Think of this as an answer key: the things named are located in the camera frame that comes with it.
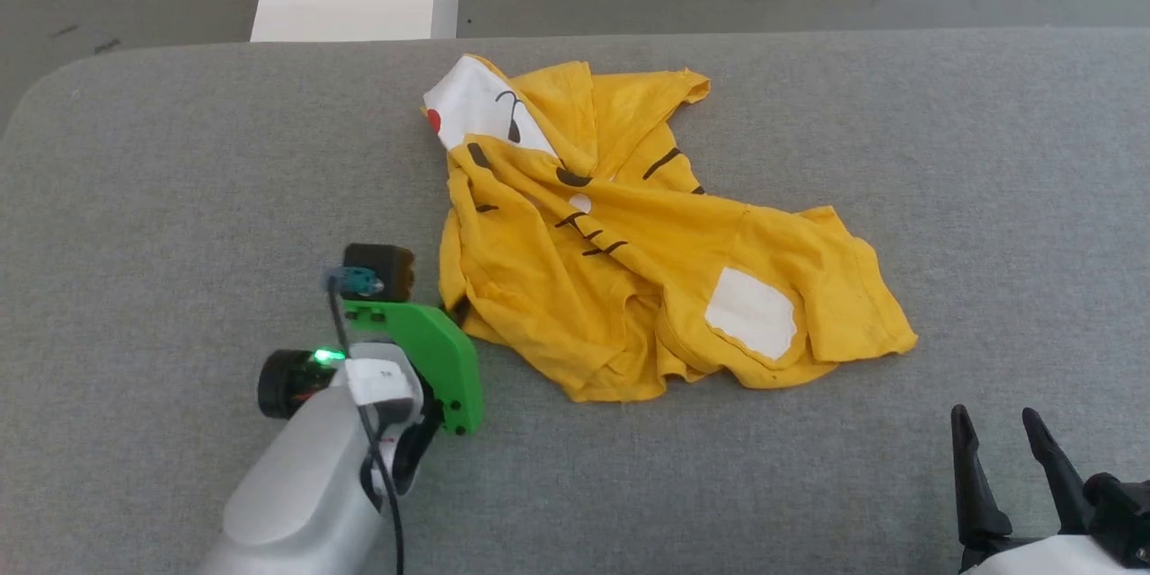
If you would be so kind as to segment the grey fabric sofa cushion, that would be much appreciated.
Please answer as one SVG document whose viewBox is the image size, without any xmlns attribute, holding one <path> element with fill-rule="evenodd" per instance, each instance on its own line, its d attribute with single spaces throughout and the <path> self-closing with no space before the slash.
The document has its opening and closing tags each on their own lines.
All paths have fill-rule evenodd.
<svg viewBox="0 0 1150 575">
<path fill-rule="evenodd" d="M 954 575 L 950 411 L 1018 535 L 1058 521 L 1022 411 L 1083 476 L 1150 480 L 1150 30 L 243 43 L 87 57 L 0 140 L 0 575 L 190 575 L 279 432 L 275 348 L 332 340 L 350 241 L 448 208 L 422 95 L 507 75 L 712 80 L 673 129 L 708 193 L 831 204 L 917 330 L 803 388 L 572 402 L 478 343 L 471 438 L 402 499 L 407 575 Z"/>
</svg>

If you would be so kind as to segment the yellow tiger-print hooded garment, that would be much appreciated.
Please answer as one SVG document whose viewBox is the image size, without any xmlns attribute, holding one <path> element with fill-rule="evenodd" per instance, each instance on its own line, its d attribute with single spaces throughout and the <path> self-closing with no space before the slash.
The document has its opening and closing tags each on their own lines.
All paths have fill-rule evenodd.
<svg viewBox="0 0 1150 575">
<path fill-rule="evenodd" d="M 691 70 L 509 78 L 463 55 L 425 92 L 447 158 L 439 292 L 573 402 L 646 402 L 672 378 L 793 388 L 917 334 L 871 244 L 830 206 L 708 193 L 670 118 Z"/>
</svg>

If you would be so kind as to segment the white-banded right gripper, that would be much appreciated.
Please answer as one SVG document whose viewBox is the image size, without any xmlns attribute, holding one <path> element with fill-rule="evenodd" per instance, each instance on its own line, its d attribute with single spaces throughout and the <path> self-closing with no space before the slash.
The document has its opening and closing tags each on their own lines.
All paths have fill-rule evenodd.
<svg viewBox="0 0 1150 575">
<path fill-rule="evenodd" d="M 1055 440 L 1038 411 L 1022 411 L 1032 457 L 1046 474 L 1060 534 L 977 559 L 960 575 L 1150 575 L 1150 481 L 1109 473 L 1087 481 Z M 977 432 L 964 406 L 951 411 L 954 498 L 960 543 L 988 549 L 1012 534 L 986 480 Z"/>
</svg>

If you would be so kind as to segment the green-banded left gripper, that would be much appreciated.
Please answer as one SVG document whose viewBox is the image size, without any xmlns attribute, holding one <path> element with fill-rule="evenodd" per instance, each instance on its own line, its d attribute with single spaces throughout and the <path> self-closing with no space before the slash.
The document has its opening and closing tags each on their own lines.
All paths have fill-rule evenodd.
<svg viewBox="0 0 1150 575">
<path fill-rule="evenodd" d="M 477 351 L 448 314 L 421 304 L 346 304 L 344 316 L 356 331 L 385 336 L 411 362 L 422 390 L 422 416 L 457 435 L 473 435 L 483 422 Z"/>
</svg>

